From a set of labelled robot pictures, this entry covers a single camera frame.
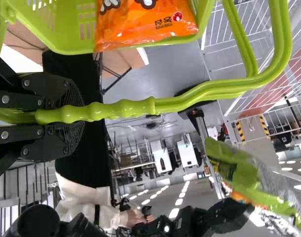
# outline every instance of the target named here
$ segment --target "black strap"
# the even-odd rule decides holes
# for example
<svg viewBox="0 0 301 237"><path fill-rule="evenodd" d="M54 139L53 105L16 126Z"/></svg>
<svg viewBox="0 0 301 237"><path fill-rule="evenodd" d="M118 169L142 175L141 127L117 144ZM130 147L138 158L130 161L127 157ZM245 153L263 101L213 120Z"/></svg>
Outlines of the black strap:
<svg viewBox="0 0 301 237"><path fill-rule="evenodd" d="M94 215L94 224L99 225L100 219L100 205L95 205L95 215Z"/></svg>

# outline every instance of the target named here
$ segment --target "snack package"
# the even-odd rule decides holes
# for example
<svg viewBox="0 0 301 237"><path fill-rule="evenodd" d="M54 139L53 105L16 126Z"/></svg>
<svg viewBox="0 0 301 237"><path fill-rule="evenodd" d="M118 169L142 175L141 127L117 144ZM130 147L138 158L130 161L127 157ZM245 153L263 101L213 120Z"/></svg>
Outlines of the snack package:
<svg viewBox="0 0 301 237"><path fill-rule="evenodd" d="M212 138L205 140L206 153L218 182L231 189L231 197L251 203L264 212L292 219L285 229L296 227L301 236L301 193L294 189L298 180L280 174L251 154Z"/></svg>
<svg viewBox="0 0 301 237"><path fill-rule="evenodd" d="M99 0L94 51L198 33L189 0Z"/></svg>

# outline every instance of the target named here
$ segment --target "lime green shopping basket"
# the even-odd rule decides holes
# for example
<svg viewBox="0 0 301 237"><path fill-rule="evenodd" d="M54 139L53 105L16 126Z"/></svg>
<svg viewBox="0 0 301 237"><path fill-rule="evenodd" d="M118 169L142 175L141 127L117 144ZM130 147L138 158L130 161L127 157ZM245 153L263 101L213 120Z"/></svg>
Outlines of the lime green shopping basket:
<svg viewBox="0 0 301 237"><path fill-rule="evenodd" d="M215 0L190 0L199 32L186 37L171 37L156 43L136 47L186 43L202 36ZM143 101L121 100L114 104L92 103L85 107L64 106L57 110L14 112L0 120L9 123L35 121L46 124L54 121L72 123L77 120L116 119L138 117L143 114L177 112L204 100L231 99L247 90L262 87L277 78L287 66L292 53L292 31L287 0L268 0L274 56L267 69L258 74L257 61L239 19L233 0L222 1L230 27L242 56L246 77L204 82L188 92L173 98L149 97ZM92 0L0 0L0 49L6 31L6 22L16 18L27 26L52 51L61 54L92 53L96 23L96 1Z"/></svg>

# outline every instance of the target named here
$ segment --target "yellow and black stripe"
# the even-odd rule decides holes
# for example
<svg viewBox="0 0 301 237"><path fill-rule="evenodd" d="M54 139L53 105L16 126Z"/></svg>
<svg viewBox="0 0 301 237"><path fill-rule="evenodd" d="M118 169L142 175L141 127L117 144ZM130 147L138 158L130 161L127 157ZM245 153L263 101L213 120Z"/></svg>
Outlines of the yellow and black stripe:
<svg viewBox="0 0 301 237"><path fill-rule="evenodd" d="M241 128L241 123L239 121L236 122L236 126L237 126L237 129L238 129L239 135L240 135L240 139L241 139L243 145L245 145L246 144L246 139L245 139L243 129Z"/></svg>
<svg viewBox="0 0 301 237"><path fill-rule="evenodd" d="M264 121L263 116L262 116L262 115L259 115L259 119L260 119L260 122L261 122L261 125L262 125L262 127L263 127L263 130L264 130L265 135L267 136L268 139L271 139L271 138L270 138L269 130L268 130L267 126L265 125L265 121Z"/></svg>

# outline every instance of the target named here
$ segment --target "hand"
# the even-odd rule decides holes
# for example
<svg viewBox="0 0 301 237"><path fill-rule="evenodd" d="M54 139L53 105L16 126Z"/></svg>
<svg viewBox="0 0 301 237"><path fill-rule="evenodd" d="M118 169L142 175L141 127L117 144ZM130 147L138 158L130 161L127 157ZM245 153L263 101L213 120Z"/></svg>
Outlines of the hand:
<svg viewBox="0 0 301 237"><path fill-rule="evenodd" d="M127 210L128 221L126 227L131 229L134 225L138 223L147 223L144 217L140 217L133 210Z"/></svg>
<svg viewBox="0 0 301 237"><path fill-rule="evenodd" d="M147 223L152 222L152 221L154 221L154 220L155 220L155 218L154 218L153 215L149 215L149 216L147 216L147 218L146 218Z"/></svg>

